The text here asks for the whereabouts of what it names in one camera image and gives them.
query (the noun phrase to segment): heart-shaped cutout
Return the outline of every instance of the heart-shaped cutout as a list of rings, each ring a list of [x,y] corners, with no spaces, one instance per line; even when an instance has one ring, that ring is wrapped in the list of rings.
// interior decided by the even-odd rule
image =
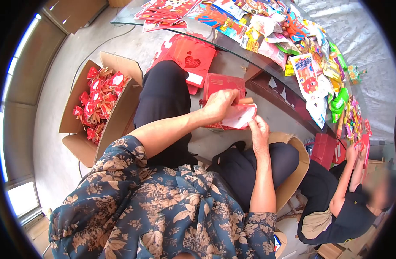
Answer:
[[[201,65],[201,60],[199,59],[194,59],[191,56],[187,56],[185,58],[185,68],[197,68]]]

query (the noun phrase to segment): black pants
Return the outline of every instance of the black pants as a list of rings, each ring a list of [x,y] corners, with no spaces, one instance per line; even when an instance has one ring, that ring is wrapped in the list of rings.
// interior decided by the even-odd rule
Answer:
[[[188,73],[172,60],[161,61],[143,77],[143,90],[133,120],[135,128],[165,118],[181,116],[191,112],[191,99],[185,79]],[[198,164],[188,152],[191,133],[148,159],[149,165],[177,168],[184,164]]]
[[[276,190],[299,165],[299,151],[291,144],[282,142],[269,144],[273,185]],[[240,151],[229,148],[215,156],[208,171],[215,171],[227,183],[232,197],[244,212],[250,209],[250,200],[256,182],[257,160],[252,148]]]
[[[186,78],[188,73],[174,61],[161,61],[149,70],[143,78],[143,90],[134,118],[135,128],[160,119],[189,113],[191,100]],[[191,133],[149,158],[148,164],[169,168],[198,164],[197,159],[188,151],[190,140]],[[285,143],[270,144],[269,148],[276,189],[296,170],[299,164],[299,152],[292,145]],[[214,168],[214,171],[219,173],[215,175],[215,181],[226,186],[227,191],[231,191],[243,210],[248,212],[257,168],[253,149],[244,152],[227,149],[220,154],[220,161],[220,166]]]

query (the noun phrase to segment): floral blouse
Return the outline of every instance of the floral blouse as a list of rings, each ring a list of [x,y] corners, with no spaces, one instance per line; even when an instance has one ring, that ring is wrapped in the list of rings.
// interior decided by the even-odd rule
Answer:
[[[147,167],[133,136],[113,142],[50,216],[56,258],[275,258],[275,213],[245,215],[189,164]]]

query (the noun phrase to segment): concrete floor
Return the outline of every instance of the concrete floor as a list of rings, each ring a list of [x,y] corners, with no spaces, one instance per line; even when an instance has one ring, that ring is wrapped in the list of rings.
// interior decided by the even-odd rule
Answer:
[[[66,134],[58,133],[58,128],[70,94],[71,82],[80,63],[85,63],[84,58],[105,40],[133,28],[133,25],[116,27],[110,24],[116,13],[117,8],[108,7],[90,26],[79,29],[74,35],[70,34],[58,51],[46,77],[35,119],[33,149],[35,181],[40,203],[44,209],[54,210],[58,207],[81,180],[78,160],[61,142]],[[89,56],[89,59],[101,64],[98,54],[100,51],[107,51],[137,60],[145,72],[163,41],[169,40],[173,35],[173,32],[164,30],[142,33],[142,28],[136,26],[132,32],[103,44]],[[220,52],[213,60],[210,72],[244,77],[241,66],[247,65],[245,60],[235,55]],[[249,90],[247,96],[253,97],[258,106],[258,115],[266,120],[271,131],[294,133],[301,140],[313,137],[303,126],[270,102]],[[198,109],[198,101],[201,98],[202,92],[191,96],[191,111]],[[192,136],[189,144],[190,152],[209,160],[238,140],[245,140],[247,147],[252,144],[250,131],[216,133],[207,128],[199,128],[193,131]],[[82,164],[80,168],[83,175],[89,171]],[[289,211],[290,208],[285,206],[279,215],[284,215]],[[302,244],[300,248],[301,242],[294,239],[293,232],[296,231],[294,219],[283,220],[279,228],[288,236],[288,240],[291,240],[282,256],[297,250],[294,256],[289,257],[295,258],[303,252],[303,249],[306,250],[305,245]]]

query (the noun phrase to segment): window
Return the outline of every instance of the window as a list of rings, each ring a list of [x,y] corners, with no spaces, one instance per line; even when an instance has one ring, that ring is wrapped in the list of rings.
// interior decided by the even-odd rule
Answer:
[[[29,220],[30,217],[34,217],[40,211],[40,203],[38,200],[37,191],[35,188],[34,177],[29,177],[27,179],[10,179],[9,174],[6,171],[5,157],[4,157],[4,106],[6,101],[6,96],[11,85],[12,75],[15,72],[15,66],[17,61],[20,59],[21,53],[27,43],[29,37],[33,33],[35,26],[40,21],[41,16],[39,14],[35,15],[28,29],[25,31],[22,39],[20,40],[18,47],[12,57],[11,64],[7,71],[7,77],[5,80],[5,86],[1,99],[0,108],[0,162],[2,168],[2,175],[7,187],[7,194],[9,200],[11,201],[14,213],[17,215],[20,221]]]
[[[23,216],[39,206],[33,182],[9,190],[8,196],[17,217]]]

